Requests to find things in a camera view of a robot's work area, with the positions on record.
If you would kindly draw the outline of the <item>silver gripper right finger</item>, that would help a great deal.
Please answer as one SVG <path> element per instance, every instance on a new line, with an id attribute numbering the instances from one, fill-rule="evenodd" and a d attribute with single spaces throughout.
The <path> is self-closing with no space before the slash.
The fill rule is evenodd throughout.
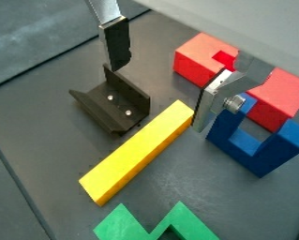
<path id="1" fill-rule="evenodd" d="M 261 85 L 274 70 L 274 65 L 240 51 L 234 60 L 234 71 L 225 68 L 210 79 L 201 90 L 191 126 L 201 132 L 213 118 L 228 109 L 238 113 L 246 100 L 241 93 Z"/>

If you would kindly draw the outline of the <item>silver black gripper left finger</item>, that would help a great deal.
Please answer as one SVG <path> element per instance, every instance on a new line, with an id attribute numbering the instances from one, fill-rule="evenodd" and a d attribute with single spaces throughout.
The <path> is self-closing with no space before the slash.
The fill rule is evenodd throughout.
<path id="1" fill-rule="evenodd" d="M 130 20 L 122 15 L 117 0 L 86 0 L 99 20 L 99 36 L 107 51 L 110 69 L 119 70 L 131 59 Z"/>

